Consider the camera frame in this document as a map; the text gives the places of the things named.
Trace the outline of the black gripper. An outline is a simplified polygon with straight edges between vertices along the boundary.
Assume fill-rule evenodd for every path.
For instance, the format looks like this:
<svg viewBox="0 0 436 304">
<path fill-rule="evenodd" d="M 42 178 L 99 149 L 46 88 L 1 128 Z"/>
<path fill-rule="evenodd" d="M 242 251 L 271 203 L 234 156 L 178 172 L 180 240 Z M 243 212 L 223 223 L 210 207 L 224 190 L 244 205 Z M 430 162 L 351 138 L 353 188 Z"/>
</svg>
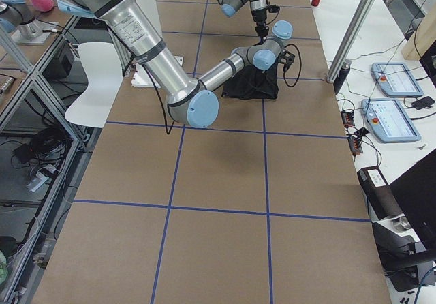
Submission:
<svg viewBox="0 0 436 304">
<path fill-rule="evenodd" d="M 291 67 L 291 65 L 294 63 L 294 60 L 295 60 L 295 55 L 287 50 L 284 50 L 278 56 L 278 64 L 281 64 L 284 70 L 288 70 Z"/>
<path fill-rule="evenodd" d="M 258 10 L 252 10 L 251 14 L 253 21 L 255 22 L 255 30 L 257 31 L 258 37 L 263 40 L 269 34 L 269 24 L 272 22 L 266 22 L 267 13 L 275 13 L 276 17 L 280 12 L 280 7 L 278 5 L 267 5 Z"/>
</svg>

